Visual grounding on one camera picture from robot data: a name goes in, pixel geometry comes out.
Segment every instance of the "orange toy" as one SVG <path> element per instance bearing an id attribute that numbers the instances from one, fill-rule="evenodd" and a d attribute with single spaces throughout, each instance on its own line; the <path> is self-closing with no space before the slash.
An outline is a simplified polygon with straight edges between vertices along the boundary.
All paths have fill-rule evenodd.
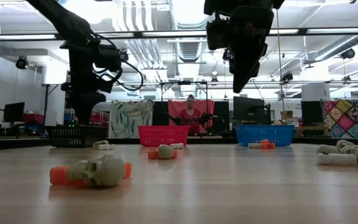
<path id="1" fill-rule="evenodd" d="M 260 148 L 261 149 L 275 149 L 276 144 L 275 143 L 269 143 L 268 139 L 264 139 L 260 142 Z"/>
<path id="2" fill-rule="evenodd" d="M 86 186 L 88 183 L 84 181 L 69 181 L 66 178 L 66 172 L 70 166 L 56 166 L 49 171 L 50 183 L 53 185 L 64 185 L 64 186 Z M 132 175 L 132 164 L 129 162 L 125 163 L 124 179 Z"/>
<path id="3" fill-rule="evenodd" d="M 158 159 L 158 149 L 150 149 L 147 152 L 149 159 Z M 173 150 L 172 159 L 176 159 L 178 157 L 178 151 L 176 149 Z"/>

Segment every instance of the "box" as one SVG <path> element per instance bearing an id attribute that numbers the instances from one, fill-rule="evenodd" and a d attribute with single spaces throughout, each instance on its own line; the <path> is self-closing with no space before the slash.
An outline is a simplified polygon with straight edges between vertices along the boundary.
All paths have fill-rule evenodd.
<path id="1" fill-rule="evenodd" d="M 282 120 L 285 119 L 285 118 L 287 118 L 287 119 L 293 118 L 292 111 L 285 111 L 285 113 L 287 114 L 287 116 L 285 116 L 284 111 L 281 111 L 281 119 Z"/>

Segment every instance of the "table surface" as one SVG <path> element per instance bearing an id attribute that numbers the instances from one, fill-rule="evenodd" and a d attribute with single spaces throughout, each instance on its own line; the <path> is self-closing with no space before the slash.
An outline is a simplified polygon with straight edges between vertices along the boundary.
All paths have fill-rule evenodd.
<path id="1" fill-rule="evenodd" d="M 0 150 L 0 223 L 358 223 L 358 167 L 316 165 L 316 146 L 190 145 Z M 49 169 L 115 153 L 133 176 L 110 189 L 50 186 Z"/>

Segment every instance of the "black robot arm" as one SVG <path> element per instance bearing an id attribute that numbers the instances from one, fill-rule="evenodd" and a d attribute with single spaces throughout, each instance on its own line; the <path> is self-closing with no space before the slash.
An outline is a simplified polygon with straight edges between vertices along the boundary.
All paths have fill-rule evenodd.
<path id="1" fill-rule="evenodd" d="M 111 45 L 100 44 L 103 37 L 95 34 L 86 20 L 56 0 L 27 1 L 55 26 L 65 40 L 60 48 L 69 51 L 71 82 L 64 83 L 62 90 L 68 92 L 79 123 L 88 124 L 93 107 L 106 101 L 98 90 L 110 93 L 113 83 L 122 74 L 120 50 L 112 42 Z M 105 74 L 96 74 L 93 64 L 104 68 L 102 72 L 116 72 L 116 77 L 109 76 L 110 80 L 104 80 L 101 77 Z"/>
<path id="2" fill-rule="evenodd" d="M 210 50 L 226 48 L 224 60 L 233 73 L 233 91 L 239 93 L 247 82 L 258 75 L 259 60 L 266 54 L 266 36 L 274 13 L 284 0 L 205 0 L 204 13 L 215 20 L 206 26 Z M 222 20 L 219 15 L 230 16 Z"/>

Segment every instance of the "woman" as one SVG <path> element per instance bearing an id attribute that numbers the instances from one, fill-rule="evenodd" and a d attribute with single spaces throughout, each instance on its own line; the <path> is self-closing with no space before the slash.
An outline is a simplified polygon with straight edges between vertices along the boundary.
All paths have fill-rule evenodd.
<path id="1" fill-rule="evenodd" d="M 183 125 L 190 126 L 189 134 L 194 135 L 200 133 L 200 119 L 201 112 L 194 108 L 194 96 L 190 95 L 187 98 L 187 107 L 179 113 L 179 118 L 183 120 Z"/>

